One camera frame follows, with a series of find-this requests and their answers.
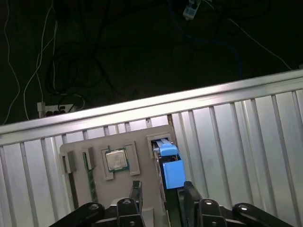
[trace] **blue block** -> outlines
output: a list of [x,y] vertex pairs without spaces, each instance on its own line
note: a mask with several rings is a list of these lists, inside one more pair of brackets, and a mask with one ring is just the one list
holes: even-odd
[[160,147],[161,157],[172,156],[178,154],[178,148],[171,143],[163,143]]
[[184,186],[185,172],[182,160],[163,163],[163,170],[167,189]]

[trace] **dark background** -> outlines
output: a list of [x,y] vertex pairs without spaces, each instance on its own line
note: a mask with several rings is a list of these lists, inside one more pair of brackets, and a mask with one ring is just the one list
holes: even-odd
[[[239,3],[239,0],[234,1],[232,4]],[[80,10],[89,43],[83,36],[77,1],[65,2],[70,9],[69,18],[67,22],[58,22],[56,46],[65,42],[78,42],[92,50],[104,15],[106,1],[93,0],[92,8],[89,10],[85,8],[83,0],[81,0],[83,7]],[[152,1],[133,0],[132,4],[140,5],[149,2]],[[227,1],[217,0],[217,2],[225,3]],[[242,0],[242,2],[248,4],[254,1]],[[26,120],[23,91],[36,70],[45,16],[51,6],[51,1],[9,0],[9,3],[11,14],[7,33],[11,47],[11,64],[21,86],[20,95],[11,109],[7,122],[12,123]],[[264,12],[266,5],[267,1],[261,0],[260,3],[245,8],[242,15],[257,15]],[[265,47],[283,58],[292,69],[297,69],[298,65],[303,63],[303,16],[300,16],[302,9],[303,3],[300,0],[272,0],[270,10],[266,15],[241,21],[241,27]],[[124,1],[111,1],[108,17],[111,18],[123,10],[125,10]],[[216,40],[232,45],[242,61],[242,78],[238,72],[235,55],[229,48],[185,39],[184,34],[176,29],[167,4],[160,4],[150,9],[130,13],[104,28],[99,42],[97,59],[106,71],[112,88],[103,77],[103,80],[96,83],[94,87],[78,86],[66,92],[81,94],[87,100],[85,108],[91,108],[288,70],[280,60],[255,44],[244,33],[229,35],[227,32],[234,32],[237,27],[227,19],[223,19],[219,27],[213,26],[203,32],[206,27],[219,18],[218,14],[209,11],[209,6],[202,2],[198,15],[193,21],[186,22],[179,16],[177,16],[177,20],[182,29],[191,36],[206,40],[216,36]],[[3,33],[6,16],[6,2],[1,0],[0,122],[5,120],[9,105],[18,91],[16,80],[7,63],[8,50]],[[53,36],[54,20],[55,16],[51,12],[46,26],[44,44]],[[47,69],[52,59],[52,45],[50,44],[44,51],[39,70],[46,105],[57,105],[62,97],[50,94],[45,87]],[[63,50],[63,53],[81,51],[83,51],[81,46],[70,45]],[[93,64],[90,65],[90,68],[88,80],[94,84],[100,73]],[[61,71],[63,77],[66,71],[67,68],[63,66]],[[81,78],[85,78],[85,74],[79,69],[78,75],[80,78],[78,82],[81,82]],[[41,101],[41,93],[36,77],[27,88],[26,101],[29,118],[37,118],[36,103]],[[62,103],[81,106],[82,100],[78,96],[69,96]]]

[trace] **gray slot holder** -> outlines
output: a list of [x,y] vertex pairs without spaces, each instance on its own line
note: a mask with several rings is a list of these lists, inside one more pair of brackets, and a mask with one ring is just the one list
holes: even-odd
[[92,170],[96,166],[93,148],[83,148],[82,152],[86,154],[89,170]]
[[76,171],[76,164],[73,151],[60,154],[63,174],[71,174]]
[[125,149],[128,158],[130,175],[140,174],[140,167],[138,162],[137,150],[135,141],[129,141],[125,143]]
[[148,148],[149,148],[151,158],[154,158],[154,153],[153,153],[153,149],[152,149],[152,141],[160,140],[160,139],[164,139],[164,138],[167,138],[169,141],[174,142],[172,140],[171,134],[168,132],[164,132],[162,134],[147,135]]

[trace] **black cable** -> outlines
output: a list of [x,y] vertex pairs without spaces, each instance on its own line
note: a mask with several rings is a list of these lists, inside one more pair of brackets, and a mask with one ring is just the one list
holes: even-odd
[[[69,94],[66,94],[66,95],[62,96],[62,98],[59,100],[59,102],[58,102],[58,111],[59,112],[61,111],[60,105],[62,104],[62,101],[65,100],[67,97],[70,97],[70,96],[78,96],[78,97],[80,97],[82,99],[82,101],[83,101],[83,106],[80,109],[84,108],[85,103],[86,103],[86,99],[83,96],[81,96],[80,94],[78,94],[78,93],[69,93]],[[73,109],[74,106],[75,106],[75,104],[73,104],[71,106],[71,108],[66,113],[71,112],[71,110]]]
[[[211,29],[213,26],[218,25],[218,23],[221,22],[221,18],[217,19],[214,23],[211,23],[209,26],[207,26],[205,29],[201,30],[198,35],[202,35],[203,33],[207,32],[209,29]],[[189,25],[189,21],[187,22],[186,27],[184,28],[184,31],[187,31],[187,27]],[[216,27],[216,31],[214,33],[214,38],[216,38],[218,34],[218,28],[219,26]],[[176,44],[166,44],[166,45],[152,45],[152,44],[125,44],[125,45],[114,45],[114,46],[99,46],[98,48],[101,50],[106,50],[106,49],[120,49],[120,48],[159,48],[159,49],[169,49],[169,48],[174,48],[178,46],[182,46],[185,44],[190,44],[194,42],[193,39],[187,39],[185,38],[182,42],[176,43]]]
[[[215,22],[211,23],[205,29],[200,31],[200,33],[198,35],[202,35],[205,32],[207,32],[208,30],[210,30],[211,28],[213,28],[214,26],[216,26],[213,37],[211,39],[209,39],[211,41],[215,40],[217,38],[217,35],[218,35],[221,20],[222,20],[221,18],[217,19]],[[192,46],[191,43],[193,43],[194,41],[195,41],[194,39],[187,39],[186,43],[194,51],[205,51],[205,48],[197,48],[197,47]]]
[[229,29],[226,28],[226,27],[223,25],[223,22],[221,23],[221,24],[223,25],[224,30],[226,31],[226,33],[227,33],[229,36],[236,36],[236,35],[238,35],[238,34],[241,32],[241,30],[242,30],[240,21],[235,20],[235,19],[234,19],[233,21],[237,24],[237,26],[236,26],[236,28],[235,28],[234,31],[229,31]]
[[84,39],[86,40],[86,42],[88,42],[89,44],[92,44],[92,42],[88,39],[86,32],[85,32],[85,28],[84,28],[84,18],[83,18],[83,14],[82,14],[82,4],[81,4],[81,0],[77,0],[77,4],[78,4],[78,10],[79,10],[79,17],[80,17],[80,24],[81,24],[81,29],[82,29],[82,35],[84,37]]
[[[264,12],[262,12],[261,14],[257,14],[257,15],[252,15],[252,16],[249,16],[249,17],[241,17],[240,14],[243,12],[243,10],[245,8],[249,8],[249,7],[252,7],[253,5],[255,4],[260,4],[260,3],[263,3],[263,2],[267,2],[267,7],[265,9]],[[258,17],[261,17],[261,16],[264,16],[266,15],[269,10],[270,10],[270,7],[271,7],[271,0],[256,0],[250,4],[247,4],[247,3],[242,3],[240,1],[240,4],[238,6],[231,6],[231,1],[229,1],[229,5],[227,6],[226,4],[222,4],[222,3],[219,3],[217,1],[213,1],[214,4],[217,4],[217,5],[220,5],[222,7],[221,10],[217,10],[215,9],[213,12],[215,13],[220,13],[232,20],[238,20],[238,21],[244,21],[244,20],[251,20],[251,19],[255,19],[255,18],[258,18]],[[234,13],[234,11],[236,10],[241,10],[241,12],[239,14],[236,14]]]
[[164,0],[157,0],[157,1],[154,1],[154,2],[151,2],[151,3],[142,4],[140,6],[133,7],[131,9],[129,9],[128,11],[122,11],[121,13],[118,13],[117,15],[109,18],[106,21],[105,26],[111,25],[112,23],[114,23],[114,22],[116,22],[116,21],[118,21],[118,20],[120,20],[120,19],[122,19],[126,16],[129,16],[131,14],[134,14],[134,13],[146,10],[146,9],[150,9],[150,8],[153,8],[153,7],[157,7],[157,6],[163,5],[165,3],[166,2]]
[[[84,31],[80,1],[78,1],[78,7],[83,35],[86,41],[89,42],[89,39],[87,38]],[[109,7],[110,0],[107,1],[107,6],[100,24],[98,37],[95,43],[95,47],[97,48],[94,49],[93,52],[86,46],[77,42],[64,43],[55,49],[52,61],[50,62],[46,73],[45,85],[48,92],[50,92],[52,95],[62,95],[58,104],[58,108],[60,108],[60,103],[66,97],[75,95],[75,93],[70,93],[71,89],[95,87],[98,86],[102,80],[104,80],[110,86],[111,94],[113,97],[115,96],[115,93],[123,96],[119,91],[115,89],[108,75],[106,74],[106,71],[102,67],[99,60],[96,58],[98,43],[104,29],[105,20],[108,16]],[[72,48],[73,52],[64,51],[68,47]],[[53,72],[53,64],[56,65],[55,72]],[[52,76],[52,72],[57,76],[56,87],[53,84],[54,78]],[[90,77],[90,74],[92,72],[97,72],[97,77]]]
[[94,50],[93,50],[93,53],[92,53],[92,56],[94,56],[94,57],[97,55],[98,46],[99,46],[99,42],[100,42],[100,39],[101,39],[101,36],[102,36],[102,32],[103,32],[103,30],[106,26],[106,20],[107,20],[107,17],[108,17],[108,14],[109,14],[109,8],[110,8],[110,1],[111,0],[107,0],[106,7],[105,7],[105,10],[104,10],[104,14],[103,14],[103,18],[102,18],[100,28],[99,28],[99,31],[98,31],[98,35],[97,35],[97,38],[96,38],[96,41],[95,41],[95,46],[94,46]]

